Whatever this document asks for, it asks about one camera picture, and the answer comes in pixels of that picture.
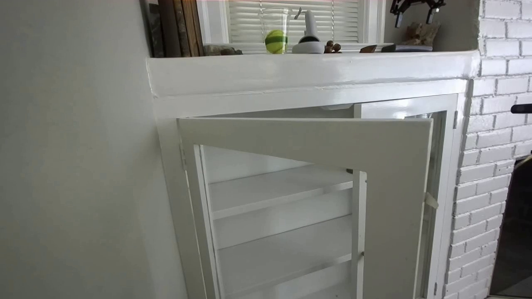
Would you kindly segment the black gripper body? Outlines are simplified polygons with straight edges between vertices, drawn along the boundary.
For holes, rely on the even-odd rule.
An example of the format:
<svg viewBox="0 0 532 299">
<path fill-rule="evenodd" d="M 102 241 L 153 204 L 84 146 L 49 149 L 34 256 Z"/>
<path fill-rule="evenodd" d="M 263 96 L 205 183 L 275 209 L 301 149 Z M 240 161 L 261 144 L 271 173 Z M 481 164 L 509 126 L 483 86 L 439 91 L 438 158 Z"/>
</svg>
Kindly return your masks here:
<svg viewBox="0 0 532 299">
<path fill-rule="evenodd" d="M 446 0 L 393 0 L 391 3 L 391 13 L 393 15 L 403 15 L 411 6 L 424 5 L 429 10 L 438 10 L 446 5 Z"/>
</svg>

